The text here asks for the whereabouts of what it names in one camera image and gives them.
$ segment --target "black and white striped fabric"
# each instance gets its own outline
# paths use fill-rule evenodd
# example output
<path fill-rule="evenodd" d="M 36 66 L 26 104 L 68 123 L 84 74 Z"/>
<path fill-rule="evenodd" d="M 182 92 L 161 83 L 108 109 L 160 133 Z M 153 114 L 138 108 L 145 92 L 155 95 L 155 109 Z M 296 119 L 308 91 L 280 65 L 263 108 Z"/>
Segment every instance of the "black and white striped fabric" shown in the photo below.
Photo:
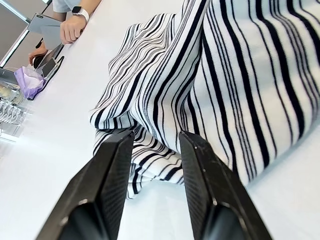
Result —
<path fill-rule="evenodd" d="M 184 183 L 181 130 L 247 184 L 318 117 L 320 1 L 186 0 L 131 26 L 109 75 L 94 152 L 134 131 L 128 198 L 153 179 Z"/>

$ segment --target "watch face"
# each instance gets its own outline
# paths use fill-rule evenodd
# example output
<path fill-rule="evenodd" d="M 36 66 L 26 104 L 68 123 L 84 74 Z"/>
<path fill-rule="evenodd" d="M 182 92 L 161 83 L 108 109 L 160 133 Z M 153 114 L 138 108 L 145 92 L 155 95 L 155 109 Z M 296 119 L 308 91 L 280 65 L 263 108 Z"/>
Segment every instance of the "watch face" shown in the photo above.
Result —
<path fill-rule="evenodd" d="M 72 13 L 73 13 L 73 14 L 78 14 L 81 9 L 82 9 L 81 6 L 75 6 L 75 7 L 72 9 Z"/>

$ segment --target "white table surface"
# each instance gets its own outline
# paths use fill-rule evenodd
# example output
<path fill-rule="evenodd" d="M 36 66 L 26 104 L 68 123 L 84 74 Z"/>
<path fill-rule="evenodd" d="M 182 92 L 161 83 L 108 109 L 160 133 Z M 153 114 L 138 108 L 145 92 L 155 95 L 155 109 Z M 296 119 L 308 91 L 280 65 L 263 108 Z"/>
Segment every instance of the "white table surface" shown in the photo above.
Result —
<path fill-rule="evenodd" d="M 108 81 L 127 27 L 181 0 L 102 0 L 63 64 L 30 103 L 18 142 L 0 162 L 0 240 L 34 239 L 69 180 L 92 157 L 88 111 Z M 274 239 L 320 239 L 320 127 L 248 186 Z M 183 186 L 154 181 L 124 205 L 119 240 L 192 240 Z"/>

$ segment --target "hand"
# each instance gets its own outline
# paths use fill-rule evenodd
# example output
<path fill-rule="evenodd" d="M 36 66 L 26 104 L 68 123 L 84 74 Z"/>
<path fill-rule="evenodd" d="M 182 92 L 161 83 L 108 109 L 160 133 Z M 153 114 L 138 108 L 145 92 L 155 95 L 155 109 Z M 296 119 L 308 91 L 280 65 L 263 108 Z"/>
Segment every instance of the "hand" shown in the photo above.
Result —
<path fill-rule="evenodd" d="M 47 54 L 47 52 L 48 52 L 48 50 L 46 49 L 46 46 L 42 43 L 39 48 L 37 48 L 36 50 L 34 50 L 32 53 L 30 53 L 30 54 L 29 54 L 29 63 L 31 64 L 31 66 L 34 65 L 33 59 L 34 59 L 35 57 L 44 56 L 44 55 Z"/>
<path fill-rule="evenodd" d="M 60 25 L 60 38 L 63 44 L 72 44 L 80 37 L 80 32 L 86 26 L 86 18 L 82 15 L 72 16 Z"/>

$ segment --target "smartwatch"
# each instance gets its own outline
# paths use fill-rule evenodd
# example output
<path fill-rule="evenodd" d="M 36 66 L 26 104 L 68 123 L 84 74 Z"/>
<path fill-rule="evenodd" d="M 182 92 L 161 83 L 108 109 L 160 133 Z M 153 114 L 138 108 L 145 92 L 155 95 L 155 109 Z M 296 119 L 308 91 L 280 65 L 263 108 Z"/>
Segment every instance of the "smartwatch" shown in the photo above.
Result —
<path fill-rule="evenodd" d="M 82 15 L 84 16 L 86 23 L 89 21 L 89 14 L 82 6 L 75 6 L 72 9 L 72 15 L 75 15 L 75 16 Z"/>

